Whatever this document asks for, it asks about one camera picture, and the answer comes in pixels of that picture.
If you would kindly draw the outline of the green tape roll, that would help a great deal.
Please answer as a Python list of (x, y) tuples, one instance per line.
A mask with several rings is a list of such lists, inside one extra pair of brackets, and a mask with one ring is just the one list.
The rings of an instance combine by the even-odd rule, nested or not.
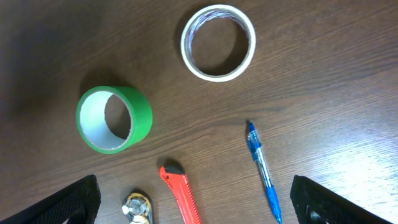
[(130, 86), (91, 88), (81, 96), (76, 109), (80, 136), (103, 154), (115, 154), (140, 142), (152, 123), (149, 100)]

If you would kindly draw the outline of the white masking tape roll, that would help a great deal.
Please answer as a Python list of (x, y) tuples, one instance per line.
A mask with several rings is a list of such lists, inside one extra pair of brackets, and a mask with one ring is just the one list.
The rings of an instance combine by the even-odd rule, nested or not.
[(210, 5), (187, 21), (180, 49), (185, 65), (195, 76), (228, 82), (248, 68), (256, 49), (255, 28), (238, 8)]

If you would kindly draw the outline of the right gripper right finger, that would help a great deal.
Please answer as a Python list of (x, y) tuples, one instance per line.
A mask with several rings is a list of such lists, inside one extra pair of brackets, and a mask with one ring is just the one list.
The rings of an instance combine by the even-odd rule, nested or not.
[(294, 176), (290, 199), (300, 224), (388, 222), (305, 176)]

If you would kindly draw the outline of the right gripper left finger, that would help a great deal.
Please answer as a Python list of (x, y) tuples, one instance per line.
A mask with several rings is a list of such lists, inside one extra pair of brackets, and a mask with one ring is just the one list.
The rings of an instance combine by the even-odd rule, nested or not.
[(95, 222), (101, 194), (95, 175), (72, 183), (29, 208), (1, 221), (7, 223), (87, 223)]

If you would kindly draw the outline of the orange utility knife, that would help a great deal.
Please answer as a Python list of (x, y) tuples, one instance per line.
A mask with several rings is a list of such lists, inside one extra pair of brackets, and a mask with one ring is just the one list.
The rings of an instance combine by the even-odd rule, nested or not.
[(159, 170), (159, 175), (173, 193), (184, 224), (202, 224), (192, 188), (184, 170), (179, 166), (163, 165)]

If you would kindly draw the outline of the yellow correction tape dispenser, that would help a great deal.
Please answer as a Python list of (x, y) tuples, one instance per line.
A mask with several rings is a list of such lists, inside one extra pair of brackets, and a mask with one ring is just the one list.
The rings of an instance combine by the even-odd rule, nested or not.
[(154, 223), (152, 201), (150, 197), (140, 189), (134, 189), (124, 198), (121, 209), (130, 224)]

